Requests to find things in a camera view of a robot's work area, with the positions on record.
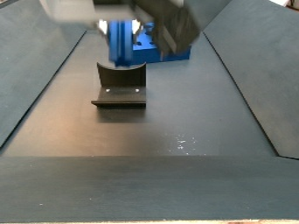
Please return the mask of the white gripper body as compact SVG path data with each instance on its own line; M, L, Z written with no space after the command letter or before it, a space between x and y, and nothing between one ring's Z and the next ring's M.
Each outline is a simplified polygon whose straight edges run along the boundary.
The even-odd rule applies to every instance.
M152 41L163 54L183 53L200 36L200 27L184 0L134 0L139 15L154 21Z

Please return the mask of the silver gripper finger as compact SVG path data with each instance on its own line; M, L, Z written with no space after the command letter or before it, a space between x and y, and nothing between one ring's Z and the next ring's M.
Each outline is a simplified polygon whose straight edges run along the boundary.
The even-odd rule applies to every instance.
M143 30L142 23L138 19L132 21L132 35L134 35L134 43L136 43L138 35Z
M98 21L98 30L106 41L108 41L108 21L100 19Z

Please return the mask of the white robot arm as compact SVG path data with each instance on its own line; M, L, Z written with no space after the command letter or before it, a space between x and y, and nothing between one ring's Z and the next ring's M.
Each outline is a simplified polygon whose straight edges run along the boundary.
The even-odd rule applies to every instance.
M183 0L39 0L59 23L84 24L108 36L108 23L154 22L152 41L163 55L187 50L200 36L200 26Z

